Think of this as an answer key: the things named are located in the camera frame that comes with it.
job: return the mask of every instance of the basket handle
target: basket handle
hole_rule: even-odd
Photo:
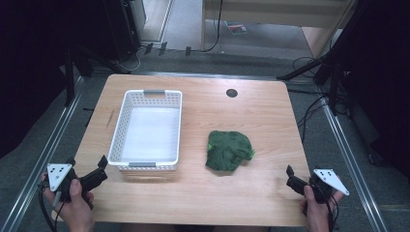
[[[164,90],[144,90],[144,95],[164,95]]]
[[[130,162],[129,167],[156,167],[154,162]]]

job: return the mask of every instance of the metal frame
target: metal frame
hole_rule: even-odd
[[[73,113],[82,94],[83,85],[84,80],[82,79],[82,77],[80,77],[75,84],[75,89],[77,90],[77,92],[72,103],[64,108],[56,127],[54,128],[51,136],[45,144],[37,163],[35,164],[30,176],[28,177],[27,182],[25,183],[21,192],[18,194],[15,204],[10,211],[9,216],[7,217],[1,231],[17,231],[18,226],[21,224],[24,214],[26,213],[34,194],[36,193],[37,184],[39,183],[39,177],[42,172],[45,171],[47,164],[53,157],[60,139],[64,131],[66,130],[67,124],[73,116]]]
[[[355,156],[350,149],[349,142],[344,135],[338,117],[334,116],[332,110],[328,105],[324,107],[324,110],[328,122],[335,135],[338,147],[341,150],[341,154],[343,155],[344,162],[346,163],[353,184],[355,185],[359,197],[362,200],[363,207],[365,208],[368,220],[370,221],[370,225],[373,228],[373,231],[389,231],[386,222],[384,221],[380,213],[377,203],[374,200],[373,194],[371,193],[371,190],[366,183],[365,177],[362,174],[362,170],[360,169],[359,164],[357,164]]]

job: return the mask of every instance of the electrical cord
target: electrical cord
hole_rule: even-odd
[[[57,216],[55,217],[55,220],[54,220],[54,228],[55,228],[56,231],[57,231],[57,219],[58,219],[58,217],[60,216],[60,213],[61,213],[61,211],[63,210],[63,207],[64,207],[64,204],[65,204],[65,203],[66,203],[66,202],[63,201],[63,204],[61,204],[61,208],[60,208],[60,210],[58,210]]]
[[[215,20],[215,18],[216,18],[216,11],[215,11],[215,7],[214,7],[214,2],[215,1],[211,1],[211,8],[212,8],[212,18],[214,19],[214,22],[213,22],[213,24],[214,24],[214,30],[215,30],[215,32],[218,32],[218,27],[217,27],[217,24],[216,24],[216,20]],[[220,44],[220,48],[218,49],[218,51],[216,52],[216,53],[218,53],[218,52],[220,52],[220,50],[222,49],[222,45]]]
[[[123,68],[124,70],[126,70],[126,71],[135,71],[135,70],[137,70],[138,68],[139,68],[139,66],[141,66],[141,60],[138,58],[138,53],[141,51],[141,50],[143,50],[145,47],[142,47],[142,48],[139,48],[137,51],[136,51],[136,53],[135,53],[135,57],[136,57],[136,60],[138,61],[138,65],[135,67],[135,68],[132,68],[132,69],[129,69],[129,68],[126,68],[126,67],[124,67],[124,66],[122,66],[118,61],[117,61],[117,65],[119,66],[119,67],[121,67],[121,68]]]
[[[301,123],[302,123],[302,121],[305,120],[305,118],[306,118],[306,121],[309,120],[310,117],[313,115],[313,113],[314,113],[315,111],[317,111],[318,109],[320,109],[321,107],[323,107],[323,106],[325,106],[325,105],[328,105],[328,104],[327,104],[327,103],[324,103],[324,104],[318,106],[317,108],[312,109],[312,110],[309,112],[309,115],[308,115],[307,117],[303,117],[301,120],[299,120],[299,122],[297,123],[298,128],[302,125]]]
[[[325,193],[322,191],[322,189],[321,189],[318,185],[316,185],[315,183],[314,183],[314,185],[315,185],[315,188],[320,191],[320,194],[322,194],[323,199],[325,199],[325,204],[326,204],[326,207],[328,208],[328,225],[329,225],[329,232],[332,232],[333,229],[334,229],[334,223],[335,223],[335,221],[334,221],[334,219],[333,219],[333,212],[332,212],[332,209],[331,209],[331,205],[329,204],[329,199],[326,199]]]
[[[335,218],[334,218],[334,225],[336,224],[336,221],[337,221],[337,217],[338,217],[338,204],[337,204],[337,201],[335,200],[335,198],[332,196],[332,199],[333,199],[333,203],[335,203],[335,209],[336,209],[336,216],[335,216]]]
[[[296,77],[296,76],[299,76],[299,75],[306,76],[306,75],[304,75],[304,73],[306,73],[307,71],[309,71],[310,73],[313,73],[313,72],[311,71],[311,69],[316,68],[316,67],[319,66],[319,65],[332,68],[334,65],[332,65],[332,64],[326,64],[326,63],[323,62],[324,60],[328,59],[328,56],[329,56],[329,55],[326,54],[326,55],[324,55],[324,56],[319,57],[319,59],[313,59],[313,58],[310,58],[310,57],[300,57],[300,58],[298,58],[298,59],[296,59],[296,60],[293,61],[292,66],[293,66],[293,69],[294,69],[295,71],[292,72],[292,73],[283,75],[283,76],[278,76],[278,79],[279,79],[279,80],[291,80],[293,77]],[[303,67],[301,67],[301,68],[299,68],[299,69],[296,70],[294,64],[296,63],[296,61],[298,61],[298,60],[300,60],[300,59],[302,59],[302,58],[308,58],[308,59],[311,59],[311,60],[307,63],[307,65],[305,65],[305,66],[303,66]]]
[[[308,118],[308,114],[310,112],[310,109],[317,103],[319,102],[321,99],[326,98],[326,96],[320,96],[317,100],[315,100],[308,108],[307,111],[305,113],[305,117],[303,117],[303,130],[302,130],[302,143],[305,142],[305,134],[306,134],[306,130],[307,130],[307,118]]]
[[[340,111],[338,108],[337,108],[337,105],[342,105],[343,106],[343,108],[344,108],[344,111]],[[350,110],[349,110],[349,108],[346,106],[347,104],[346,104],[346,102],[345,102],[345,99],[343,99],[343,98],[340,98],[340,97],[337,97],[337,100],[336,100],[336,105],[335,105],[335,111],[336,111],[336,113],[337,114],[340,114],[340,115],[346,115],[346,116],[350,116]]]
[[[218,41],[220,40],[220,15],[222,13],[222,5],[223,5],[223,0],[220,0],[220,14],[218,16],[217,40],[215,41],[214,45],[211,48],[208,48],[208,49],[205,49],[205,50],[193,50],[193,51],[208,52],[208,51],[211,51],[212,49],[214,49],[214,47],[217,45]]]
[[[313,59],[313,58],[311,58],[311,57],[307,57],[307,56],[303,56],[303,57],[299,57],[299,58],[297,58],[296,60],[294,60],[293,62],[292,62],[292,68],[293,68],[293,70],[297,70],[296,69],[296,67],[295,67],[295,64],[296,64],[296,62],[297,61],[299,61],[299,60],[302,60],[302,59],[309,59],[309,61],[307,62],[308,64],[309,63],[311,63],[311,62],[313,62],[313,61],[315,61],[315,59]],[[308,70],[310,73],[312,73],[313,75],[306,75],[306,74],[301,74],[302,76],[304,76],[304,77],[314,77],[315,75],[316,75],[316,73],[314,73],[314,72],[312,72],[311,70]]]
[[[39,202],[40,202],[40,208],[42,208],[43,216],[45,218],[45,221],[48,224],[48,227],[51,229],[52,232],[57,232],[57,228],[52,224],[52,221],[48,215],[47,210],[45,209],[45,204],[44,204],[44,198],[43,198],[43,192],[45,188],[44,186],[39,186]]]

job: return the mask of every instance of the gray floor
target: gray floor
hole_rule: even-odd
[[[172,0],[143,1],[146,20],[142,33],[142,41],[159,43],[167,24],[169,13],[172,9]]]
[[[167,48],[199,50],[201,46],[202,0],[174,0],[164,28],[162,42]],[[294,60],[311,57],[303,31],[296,26],[243,22],[248,32],[234,36],[224,21],[220,22],[220,39],[213,53],[273,57]],[[206,20],[205,48],[217,40],[218,21]]]
[[[197,2],[201,1],[175,0],[163,36],[163,40],[168,41],[167,48],[185,49],[187,45],[192,46],[192,49],[199,48],[200,30],[197,28],[198,24],[196,27],[190,25],[196,19],[193,16],[187,17],[187,14],[181,14],[187,12],[183,11],[184,7],[197,8]],[[293,71],[294,59],[311,56],[300,28],[251,23],[244,23],[244,25],[249,29],[248,34],[232,36],[222,24],[221,29],[224,28],[222,29],[224,32],[221,34],[220,43],[216,46],[217,50],[214,54],[193,53],[187,57],[183,52],[173,50],[166,51],[162,56],[159,56],[157,51],[147,55],[143,55],[141,52],[138,54],[139,59],[134,56],[122,65],[130,69],[138,67],[132,73],[191,73],[192,76],[195,76],[195,73],[204,73],[202,75],[223,74],[230,75],[229,77],[233,75],[236,78],[273,80],[274,76]],[[216,34],[215,29],[213,29],[213,21],[208,21],[207,27],[208,46],[212,44]],[[266,37],[261,39],[262,34],[259,33],[266,33],[263,34]],[[75,155],[86,130],[85,125],[91,116],[91,112],[83,110],[83,108],[95,107],[106,78],[111,73],[107,68],[96,65],[93,76],[84,78],[82,96],[72,119],[59,140],[52,161],[64,161]],[[306,77],[298,77],[287,82],[287,86],[289,89],[316,91],[316,86],[311,83],[310,78]],[[290,93],[289,96],[297,121],[304,116],[308,106],[317,99],[315,95]],[[42,154],[43,148],[64,109],[64,100],[65,96],[62,93],[30,130],[20,146],[0,159],[0,175],[8,177],[3,178],[0,185],[0,208],[2,209],[0,225],[5,223],[16,197]],[[410,228],[410,199],[408,197],[410,188],[406,178],[390,166],[376,167],[370,164],[366,157],[366,148],[352,121],[343,115],[339,115],[337,118],[388,230],[408,231]],[[318,110],[308,120],[304,148],[310,169],[315,165],[332,167],[351,191],[351,195],[341,201],[340,215],[337,220],[338,230],[372,231],[373,227],[364,208],[366,202],[361,198],[358,187],[353,181],[354,177],[343,159],[324,110]],[[38,206],[37,196],[32,195],[32,197],[34,198],[29,199],[31,203],[16,231],[48,231]],[[96,231],[119,231],[119,227],[120,225],[117,223],[98,222]],[[59,230],[67,231],[64,223],[59,223]],[[305,230],[303,228],[275,227],[272,231]]]

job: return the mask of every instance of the black cable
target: black cable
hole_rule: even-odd
[[[44,204],[44,199],[43,199],[43,192],[44,188],[39,187],[39,202],[40,202],[40,207],[42,208],[43,216],[48,224],[48,227],[50,227],[52,232],[57,232],[57,229],[54,227],[52,224],[52,221],[47,213],[47,210],[45,209],[45,204]]]
[[[325,204],[326,204],[326,207],[328,208],[328,213],[329,213],[328,214],[329,232],[332,232],[333,229],[334,229],[334,221],[333,221],[333,212],[332,212],[332,209],[331,209],[331,205],[329,204],[329,200],[326,198],[326,195],[322,191],[322,189],[318,185],[316,185],[316,188],[319,189],[320,193],[323,196],[323,199],[325,199]]]
[[[338,204],[337,204],[337,201],[335,200],[335,198],[332,196],[332,198],[333,198],[333,203],[335,203],[335,207],[336,207],[336,216],[335,216],[335,218],[334,218],[334,225],[336,224],[336,221],[337,221],[337,217],[338,217]]]
[[[142,50],[142,49],[145,49],[145,48],[147,48],[146,45],[141,45],[141,46],[136,50],[135,53],[137,53],[138,51],[140,51],[140,50]],[[111,63],[111,64],[112,64],[112,65],[123,64],[123,63],[127,62],[128,60],[130,60],[130,58],[133,57],[133,55],[134,55],[134,53],[130,53],[130,54],[127,56],[126,59],[124,59],[124,60],[122,60],[122,61],[117,61],[117,64],[115,64],[115,63]]]
[[[306,134],[306,130],[307,130],[307,117],[308,117],[308,113],[310,111],[310,109],[317,103],[319,102],[321,99],[325,98],[325,96],[320,96],[320,98],[318,98],[317,100],[315,100],[308,108],[307,108],[307,112],[305,113],[305,117],[303,118],[304,123],[303,123],[303,130],[302,130],[302,143],[305,142],[305,134]]]
[[[317,108],[312,109],[312,110],[309,112],[309,115],[307,116],[306,121],[310,119],[310,117],[313,115],[313,113],[314,113],[315,111],[317,111],[318,109],[320,109],[321,107],[323,107],[323,106],[325,106],[325,105],[327,105],[327,104],[324,103],[324,104],[318,106]],[[301,120],[299,120],[299,122],[297,123],[298,128],[302,125],[301,123],[302,123],[302,121],[303,121],[304,119],[305,119],[305,117],[303,117]]]
[[[57,219],[58,219],[58,217],[60,216],[60,213],[61,213],[61,211],[63,210],[63,207],[64,207],[64,204],[65,204],[65,203],[66,203],[66,202],[63,201],[63,204],[61,204],[61,208],[60,208],[60,210],[58,210],[57,216],[55,217],[55,220],[54,220],[54,228],[55,228],[56,231],[57,231]]]
[[[302,60],[302,59],[309,59],[309,61],[307,62],[308,64],[310,64],[310,62],[315,61],[315,59],[313,59],[313,58],[311,58],[311,57],[307,57],[307,56],[299,57],[299,58],[295,59],[295,60],[292,62],[292,68],[293,68],[293,70],[296,71],[295,63],[296,63],[297,61],[299,61],[299,60]],[[306,75],[306,74],[303,74],[303,73],[302,73],[301,75],[304,76],[304,77],[314,77],[314,76],[316,75],[316,73],[312,72],[311,70],[308,70],[308,71],[309,71],[310,73],[312,73],[313,75]]]
[[[223,4],[223,0],[220,0],[220,15],[222,13],[222,4]],[[199,50],[201,52],[208,52],[212,49],[214,49],[214,47],[218,44],[218,41],[220,40],[220,15],[218,16],[218,31],[217,31],[217,40],[215,41],[214,45],[211,48],[208,48],[206,50]]]
[[[344,112],[337,109],[338,104],[341,104],[342,106],[344,106]],[[335,104],[335,111],[336,111],[337,114],[349,116],[349,109],[346,106],[346,102],[344,101],[344,99],[341,99],[341,98],[337,97],[336,104]]]

